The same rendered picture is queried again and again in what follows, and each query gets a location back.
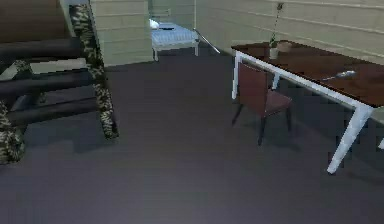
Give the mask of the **white leaning rod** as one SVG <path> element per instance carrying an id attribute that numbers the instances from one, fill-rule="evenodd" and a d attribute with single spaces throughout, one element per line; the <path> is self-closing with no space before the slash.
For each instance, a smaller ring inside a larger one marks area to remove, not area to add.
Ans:
<path id="1" fill-rule="evenodd" d="M 206 44 L 208 44 L 216 53 L 221 54 L 221 51 L 215 47 L 204 35 L 202 35 L 196 28 L 193 28 L 194 32 L 202 39 Z"/>

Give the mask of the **silver spoon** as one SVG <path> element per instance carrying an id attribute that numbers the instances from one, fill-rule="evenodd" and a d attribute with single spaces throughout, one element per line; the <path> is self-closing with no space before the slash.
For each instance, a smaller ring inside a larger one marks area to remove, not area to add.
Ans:
<path id="1" fill-rule="evenodd" d="M 337 79 L 337 78 L 351 77 L 351 76 L 354 76 L 356 74 L 357 74 L 356 71 L 349 70 L 349 71 L 337 73 L 336 75 L 331 76 L 331 77 L 323 78 L 323 79 L 321 79 L 321 81 L 328 81 L 328 80 Z"/>

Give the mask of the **plant in white pot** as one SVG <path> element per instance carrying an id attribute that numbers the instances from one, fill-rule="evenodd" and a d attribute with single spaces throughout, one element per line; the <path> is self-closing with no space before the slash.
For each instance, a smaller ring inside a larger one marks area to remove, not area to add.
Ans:
<path id="1" fill-rule="evenodd" d="M 282 11 L 283 7 L 284 7 L 283 2 L 278 2 L 276 5 L 276 19 L 274 22 L 272 35 L 271 35 L 271 38 L 269 41 L 269 58 L 270 59 L 276 59 L 277 55 L 278 55 L 278 49 L 277 49 L 278 41 L 276 40 L 276 29 L 277 29 L 279 15 L 280 15 L 280 12 Z"/>

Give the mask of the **brown dining table white legs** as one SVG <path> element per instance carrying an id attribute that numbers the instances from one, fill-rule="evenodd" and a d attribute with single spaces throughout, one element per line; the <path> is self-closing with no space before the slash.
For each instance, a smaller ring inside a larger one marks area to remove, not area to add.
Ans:
<path id="1" fill-rule="evenodd" d="M 269 44 L 266 42 L 235 45 L 232 97 L 237 98 L 238 93 L 238 65 L 249 61 L 274 75 L 273 88 L 278 87 L 280 79 L 286 79 L 351 108 L 353 115 L 327 168 L 327 172 L 333 174 L 373 112 L 384 107 L 384 65 L 291 43 L 291 50 L 278 51 L 276 59 L 269 58 Z M 357 74 L 321 81 L 349 70 Z"/>

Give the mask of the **dark red chair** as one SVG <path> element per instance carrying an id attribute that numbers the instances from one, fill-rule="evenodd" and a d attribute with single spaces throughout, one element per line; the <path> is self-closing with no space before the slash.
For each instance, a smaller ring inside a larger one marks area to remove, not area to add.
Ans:
<path id="1" fill-rule="evenodd" d="M 268 72 L 261 68 L 239 63 L 237 85 L 239 106 L 231 121 L 232 125 L 236 123 L 244 106 L 257 114 L 260 117 L 259 146 L 262 145 L 266 121 L 270 116 L 284 112 L 287 129 L 292 130 L 292 99 L 270 88 L 267 74 Z"/>

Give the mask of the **white bed blue cover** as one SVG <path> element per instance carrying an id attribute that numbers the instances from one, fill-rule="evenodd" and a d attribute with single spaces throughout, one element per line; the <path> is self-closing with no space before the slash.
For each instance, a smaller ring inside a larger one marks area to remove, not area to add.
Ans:
<path id="1" fill-rule="evenodd" d="M 159 27 L 174 27 L 174 30 L 163 31 L 151 29 L 153 59 L 158 61 L 158 53 L 165 50 L 193 48 L 195 55 L 199 55 L 198 35 L 185 27 L 171 22 L 158 22 Z"/>

